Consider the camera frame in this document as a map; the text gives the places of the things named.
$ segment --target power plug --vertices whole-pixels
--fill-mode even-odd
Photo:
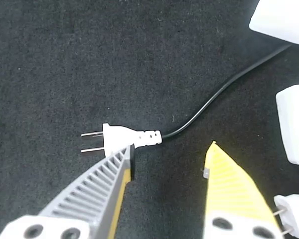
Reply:
[[[103,131],[81,134],[82,138],[103,137],[103,147],[82,149],[81,153],[89,153],[104,150],[106,157],[125,148],[134,145],[135,148],[156,145],[162,142],[159,130],[135,131],[123,126],[110,126],[103,124]]]
[[[289,234],[299,238],[299,194],[276,195],[274,201],[279,209],[279,217]]]

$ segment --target cable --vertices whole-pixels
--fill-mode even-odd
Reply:
[[[204,112],[204,110],[225,90],[227,89],[232,83],[234,83],[235,81],[237,81],[238,79],[240,79],[242,76],[246,75],[248,72],[252,71],[253,69],[255,69],[256,67],[260,66],[261,64],[267,62],[268,60],[272,59],[273,57],[275,57],[276,55],[278,55],[279,53],[287,50],[289,47],[291,46],[291,44],[287,44],[284,45],[280,48],[278,48],[277,50],[275,50],[274,52],[270,53],[269,55],[261,58],[260,60],[258,60],[257,62],[255,62],[254,64],[252,64],[251,66],[247,67],[246,69],[244,69],[243,71],[233,75],[232,77],[229,77],[225,83],[222,85],[222,87],[199,109],[199,111],[192,117],[190,118],[183,126],[181,126],[180,128],[172,131],[171,133],[167,133],[167,134],[163,134],[162,135],[162,139],[167,139],[167,138],[171,138],[179,133],[181,133],[184,129],[186,129],[188,126],[190,126],[200,115],[201,113]]]

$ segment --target white power adapter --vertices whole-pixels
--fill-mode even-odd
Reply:
[[[299,238],[299,194],[276,195],[274,201],[284,228],[290,235]]]
[[[287,158],[299,165],[299,85],[277,93],[276,101]]]

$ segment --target dark fabric surface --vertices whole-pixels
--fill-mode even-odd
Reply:
[[[167,132],[281,41],[248,28],[257,0],[0,0],[0,231],[37,214],[103,157],[103,122]],[[299,193],[275,94],[299,83],[293,46],[232,85],[180,136],[136,150],[116,238],[200,238],[212,142],[273,196]]]

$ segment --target metal prong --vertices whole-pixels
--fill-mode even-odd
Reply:
[[[95,138],[95,137],[100,137],[100,136],[103,136],[103,132],[92,132],[92,133],[83,133],[81,134],[81,138],[84,138],[84,139],[92,139],[92,138]]]
[[[277,215],[279,215],[279,214],[281,214],[281,213],[284,213],[284,212],[286,212],[287,211],[287,208],[285,208],[285,207],[282,207],[282,206],[279,206],[279,207],[277,207],[277,211],[275,211],[273,214],[274,214],[274,216],[277,216]]]
[[[104,150],[104,147],[82,149],[81,153],[95,152],[95,151],[100,151],[100,150]]]
[[[284,226],[285,230],[282,232],[283,235],[286,235],[288,233],[291,233],[293,231],[293,228],[289,225]]]

